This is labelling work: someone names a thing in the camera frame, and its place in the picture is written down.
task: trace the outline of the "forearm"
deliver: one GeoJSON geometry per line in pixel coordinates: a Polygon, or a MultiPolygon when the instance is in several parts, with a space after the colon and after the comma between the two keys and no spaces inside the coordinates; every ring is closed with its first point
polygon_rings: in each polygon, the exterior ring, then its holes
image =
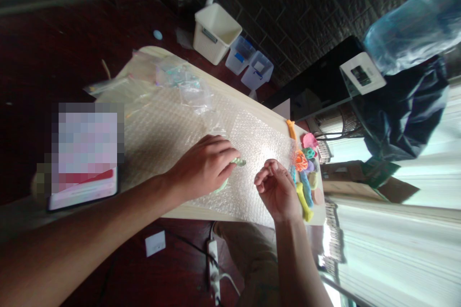
{"type": "Polygon", "coordinates": [[[332,306],[312,257],[301,218],[276,223],[280,297],[283,306],[332,306]]]}
{"type": "Polygon", "coordinates": [[[1,306],[58,306],[117,247],[179,205],[159,177],[0,249],[1,306]]]}

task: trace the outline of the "right hand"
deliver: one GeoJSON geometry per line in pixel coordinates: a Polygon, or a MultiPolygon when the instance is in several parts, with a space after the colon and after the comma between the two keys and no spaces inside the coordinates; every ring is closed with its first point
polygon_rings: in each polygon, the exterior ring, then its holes
{"type": "Polygon", "coordinates": [[[217,190],[236,167],[230,163],[240,152],[222,136],[206,135],[164,174],[180,191],[179,204],[217,190]]]}
{"type": "Polygon", "coordinates": [[[296,187],[287,169],[277,160],[269,159],[256,174],[256,189],[274,222],[302,218],[296,187]]]}

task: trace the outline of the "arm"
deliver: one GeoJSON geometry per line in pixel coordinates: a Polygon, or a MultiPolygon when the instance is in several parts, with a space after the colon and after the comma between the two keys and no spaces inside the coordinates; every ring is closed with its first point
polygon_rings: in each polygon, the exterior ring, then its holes
{"type": "Polygon", "coordinates": [[[118,246],[185,201],[216,190],[239,157],[205,136],[167,173],[0,248],[0,306],[58,306],[118,246]]]}
{"type": "Polygon", "coordinates": [[[282,305],[332,307],[312,257],[289,172],[276,160],[267,160],[255,185],[275,223],[282,305]]]}

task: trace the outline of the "blue label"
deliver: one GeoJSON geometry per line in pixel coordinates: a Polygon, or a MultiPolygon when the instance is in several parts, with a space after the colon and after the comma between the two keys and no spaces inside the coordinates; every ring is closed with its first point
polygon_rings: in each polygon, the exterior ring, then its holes
{"type": "Polygon", "coordinates": [[[237,58],[238,61],[240,61],[241,63],[243,63],[243,61],[245,60],[245,58],[240,55],[240,53],[235,53],[235,57],[237,58]]]}

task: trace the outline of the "power strip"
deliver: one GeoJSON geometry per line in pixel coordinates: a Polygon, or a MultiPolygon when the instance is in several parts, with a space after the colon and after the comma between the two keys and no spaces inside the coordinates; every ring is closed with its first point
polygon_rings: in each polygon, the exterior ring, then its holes
{"type": "MultiPolygon", "coordinates": [[[[210,240],[207,243],[208,254],[212,256],[218,263],[218,243],[216,240],[210,240]]],[[[219,286],[219,267],[208,258],[208,278],[210,282],[211,298],[215,300],[215,306],[219,305],[221,300],[221,290],[219,286]]]]}

